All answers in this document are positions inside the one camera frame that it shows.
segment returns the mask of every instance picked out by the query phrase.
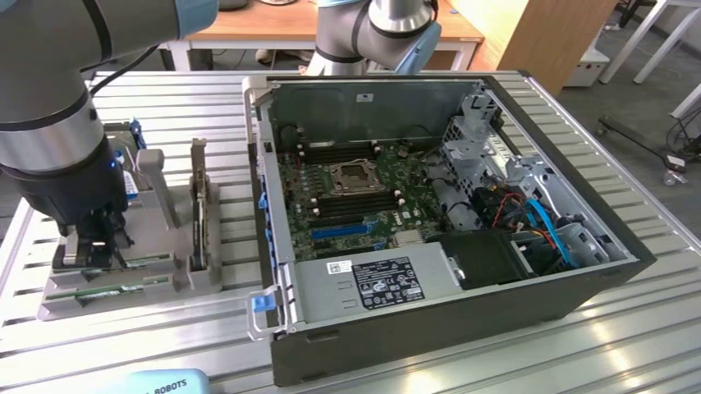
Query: red cable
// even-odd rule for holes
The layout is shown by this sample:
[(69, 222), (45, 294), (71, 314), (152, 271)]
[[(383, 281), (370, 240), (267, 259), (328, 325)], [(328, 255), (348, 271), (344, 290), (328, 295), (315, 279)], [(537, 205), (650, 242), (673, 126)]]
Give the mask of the red cable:
[(529, 231), (535, 231), (538, 234), (541, 234), (543, 238), (546, 239), (547, 243), (550, 244), (551, 248), (557, 249), (558, 246), (555, 245), (555, 242), (551, 240), (550, 236), (547, 235), (545, 231), (538, 230), (537, 228), (533, 228)]
[(502, 203), (499, 204), (499, 209), (497, 210), (497, 216), (494, 217), (494, 222), (491, 222), (491, 227), (497, 226), (497, 221), (499, 220), (499, 216), (502, 215), (502, 209), (503, 205), (506, 204), (506, 199), (514, 196), (521, 198), (521, 195), (518, 193), (509, 193), (503, 196)]
[(296, 157), (296, 155), (294, 153), (290, 153), (290, 152), (278, 153), (278, 156), (291, 156), (292, 158), (295, 158), (295, 160), (296, 160), (296, 168), (302, 170), (302, 160)]

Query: motherboard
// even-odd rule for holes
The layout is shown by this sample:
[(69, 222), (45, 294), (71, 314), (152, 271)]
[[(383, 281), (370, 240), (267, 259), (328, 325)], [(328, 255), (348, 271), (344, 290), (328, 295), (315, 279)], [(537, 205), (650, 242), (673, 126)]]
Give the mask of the motherboard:
[(434, 159), (407, 141), (279, 153), (296, 260), (399, 247), (449, 231), (424, 169)]

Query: floor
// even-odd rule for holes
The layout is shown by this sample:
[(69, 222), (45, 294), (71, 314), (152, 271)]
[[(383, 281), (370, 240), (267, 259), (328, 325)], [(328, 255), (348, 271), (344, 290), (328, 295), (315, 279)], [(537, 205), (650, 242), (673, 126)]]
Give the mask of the floor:
[[(613, 57), (635, 28), (637, 24), (631, 21), (625, 30), (605, 32), (597, 48), (609, 57)], [(663, 39), (654, 34), (645, 36), (637, 51), (629, 57), (607, 85), (595, 83), (591, 88), (565, 89), (559, 94), (559, 102), (587, 130), (595, 129), (598, 117), (607, 114), (637, 129), (653, 141), (663, 144), (665, 134), (674, 124), (668, 114), (697, 84), (701, 83), (701, 59), (694, 58), (681, 49), (673, 50), (645, 83), (635, 85), (631, 81), (633, 76), (651, 57), (662, 41)], [(252, 50), (246, 52), (228, 50), (223, 53), (215, 53), (216, 70), (271, 69), (255, 62), (254, 53)], [(119, 69), (136, 56), (137, 54), (120, 59), (116, 64), (105, 65), (101, 70)], [(274, 68), (276, 70), (295, 70), (302, 64), (298, 59), (279, 53)], [(163, 70), (157, 53), (147, 59), (136, 70)], [(694, 124), (694, 130), (700, 129), (698, 124), (701, 123)], [(701, 167), (690, 167), (686, 174), (688, 184), (666, 187), (661, 183), (662, 166), (657, 158), (614, 134), (601, 137), (601, 142), (692, 232), (701, 237), (701, 215), (696, 214), (694, 209), (697, 195), (701, 195)], [(17, 202), (19, 196), (12, 185), (8, 183), (7, 177), (0, 175), (0, 239), (4, 237)]]
[[(618, 53), (635, 28), (637, 23), (631, 21), (623, 30), (603, 32), (597, 48), (610, 58)], [(565, 89), (558, 95), (558, 101), (589, 131), (595, 130), (597, 119), (609, 115), (651, 141), (665, 144), (669, 127), (674, 125), (668, 114), (701, 83), (701, 59), (677, 48), (665, 57), (646, 81), (637, 85), (633, 77), (662, 42), (663, 38), (646, 34), (638, 49), (607, 85), (597, 82), (591, 88)], [(698, 120), (692, 124), (693, 132), (698, 133), (700, 125)], [(661, 182), (663, 167), (655, 156), (614, 133), (603, 135), (599, 141), (689, 230), (701, 237), (701, 215), (696, 205), (701, 196), (701, 166), (690, 165), (688, 184), (668, 187)]]

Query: blue latch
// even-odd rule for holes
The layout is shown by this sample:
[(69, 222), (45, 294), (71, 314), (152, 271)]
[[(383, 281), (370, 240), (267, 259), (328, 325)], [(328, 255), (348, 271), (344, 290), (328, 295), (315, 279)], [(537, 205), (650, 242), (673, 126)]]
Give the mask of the blue latch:
[(259, 209), (267, 209), (267, 196), (264, 192), (260, 195), (260, 199), (259, 199)]
[(133, 142), (136, 142), (137, 149), (147, 149), (145, 141), (143, 140), (141, 123), (139, 123), (136, 119), (131, 120), (129, 131), (131, 131), (131, 136), (133, 137)]
[(256, 314), (260, 312), (267, 312), (268, 310), (274, 310), (275, 308), (275, 295), (259, 295), (258, 297), (252, 298), (252, 311)]

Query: cpu socket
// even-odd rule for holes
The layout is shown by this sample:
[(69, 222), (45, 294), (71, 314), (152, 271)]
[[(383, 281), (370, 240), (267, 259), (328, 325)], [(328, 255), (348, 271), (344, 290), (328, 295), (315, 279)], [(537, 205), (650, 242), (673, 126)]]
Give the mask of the cpu socket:
[(328, 166), (334, 195), (359, 195), (386, 189), (375, 173), (375, 165), (364, 159)]

